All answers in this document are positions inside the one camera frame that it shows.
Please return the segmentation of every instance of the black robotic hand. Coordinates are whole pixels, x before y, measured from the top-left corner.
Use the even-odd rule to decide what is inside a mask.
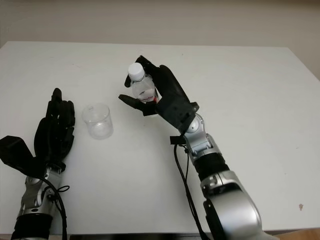
[[[171,70],[160,65],[156,67],[142,55],[135,61],[143,66],[146,74],[152,77],[153,83],[162,96],[158,103],[152,101],[142,103],[127,95],[119,95],[119,99],[134,109],[142,111],[144,116],[159,114],[164,120],[184,133],[196,116],[199,106],[190,102]],[[129,88],[131,80],[126,77],[124,85]]]
[[[34,137],[35,157],[22,138],[0,139],[0,158],[4,164],[31,177],[42,177],[47,167],[63,172],[64,158],[74,142],[75,109],[71,101],[62,100],[56,88],[48,103],[46,116],[40,121]]]

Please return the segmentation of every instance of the white bottle cap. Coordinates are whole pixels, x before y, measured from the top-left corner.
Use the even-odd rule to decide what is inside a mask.
[[[128,75],[132,81],[137,82],[145,76],[145,70],[140,63],[135,62],[129,66]]]

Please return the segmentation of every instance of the white wall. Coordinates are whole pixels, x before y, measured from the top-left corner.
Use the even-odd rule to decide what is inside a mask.
[[[289,47],[320,79],[319,0],[0,0],[10,40]]]

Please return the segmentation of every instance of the black rubber sleeve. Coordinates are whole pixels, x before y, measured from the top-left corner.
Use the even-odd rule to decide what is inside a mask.
[[[194,167],[199,175],[200,181],[222,171],[230,170],[221,153],[209,153],[199,157],[194,162]]]
[[[21,238],[48,239],[52,216],[43,213],[21,215],[17,218],[11,240]]]

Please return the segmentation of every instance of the metal joint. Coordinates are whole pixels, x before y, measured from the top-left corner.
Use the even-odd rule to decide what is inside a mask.
[[[59,186],[61,176],[58,171],[48,167],[45,179],[49,180],[56,188]],[[27,176],[25,179],[26,190],[21,199],[21,208],[18,217],[25,214],[48,214],[52,217],[55,213],[55,203],[48,199],[53,195],[53,190],[40,179]]]

